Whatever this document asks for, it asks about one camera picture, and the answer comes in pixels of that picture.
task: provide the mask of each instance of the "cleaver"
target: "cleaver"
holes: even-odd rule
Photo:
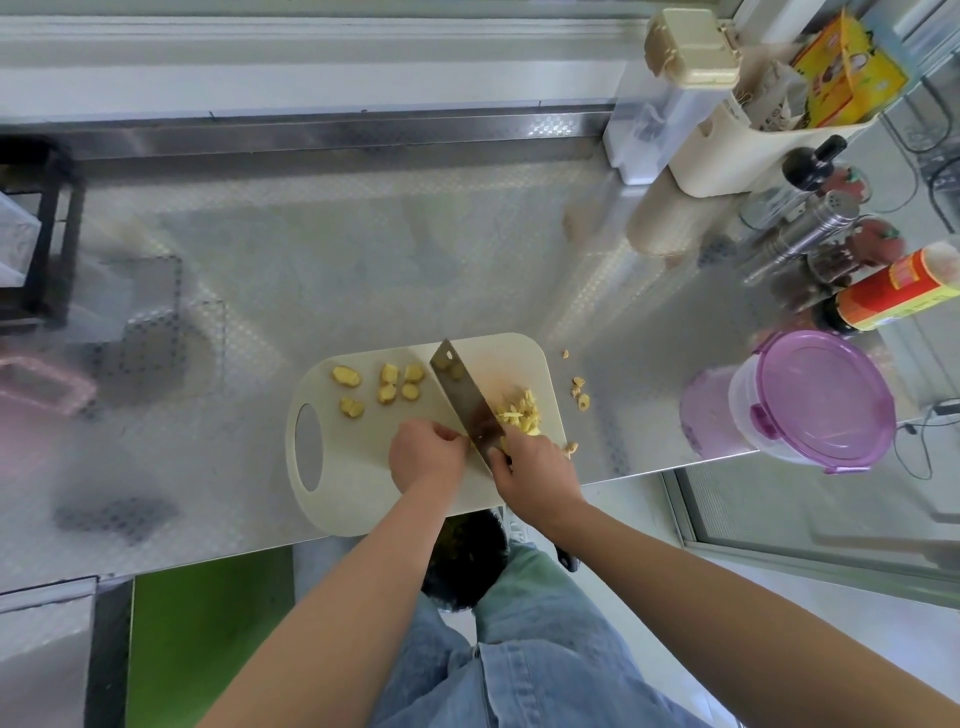
[[[470,372],[467,371],[467,367],[449,339],[444,339],[440,348],[430,358],[430,367],[437,375],[441,389],[450,400],[450,405],[460,418],[470,441],[489,468],[490,449],[499,447],[500,438],[504,434],[503,425],[497,421],[496,415],[493,414],[493,410],[490,409],[490,405],[487,404],[480,388],[473,381],[473,377],[470,376]],[[559,546],[557,546],[557,559],[567,571],[576,571],[580,568],[580,560]]]

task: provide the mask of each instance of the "beige container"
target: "beige container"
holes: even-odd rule
[[[737,93],[754,88],[771,59],[789,61],[799,47],[743,48]],[[876,121],[874,117],[850,126],[759,132],[738,118],[741,114],[733,98],[722,102],[670,159],[670,171],[686,194],[703,198],[750,192],[756,179],[791,149],[818,147],[834,134],[850,139]]]

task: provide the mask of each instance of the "countertop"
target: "countertop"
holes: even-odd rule
[[[331,355],[533,337],[586,484],[699,462],[680,393],[773,323],[724,268],[697,265],[698,231],[729,201],[685,198],[668,174],[624,197],[595,137],[84,172],[80,253],[134,281],[130,323],[99,344],[8,342],[98,394],[42,462],[2,475],[0,592],[323,535],[291,493],[283,431],[294,385]]]

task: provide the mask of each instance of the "cutting board handle hole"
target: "cutting board handle hole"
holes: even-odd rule
[[[320,471],[324,466],[324,440],[317,410],[309,404],[305,404],[297,413],[294,455],[303,487],[312,493],[320,484]]]

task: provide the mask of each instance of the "black rack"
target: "black rack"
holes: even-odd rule
[[[39,194],[36,217],[40,232],[23,285],[0,287],[0,335],[38,326],[66,324],[73,288],[83,213],[84,186],[69,153],[46,136],[0,134],[0,191],[14,199]],[[70,191],[62,214],[61,193]],[[60,248],[55,231],[63,222]]]

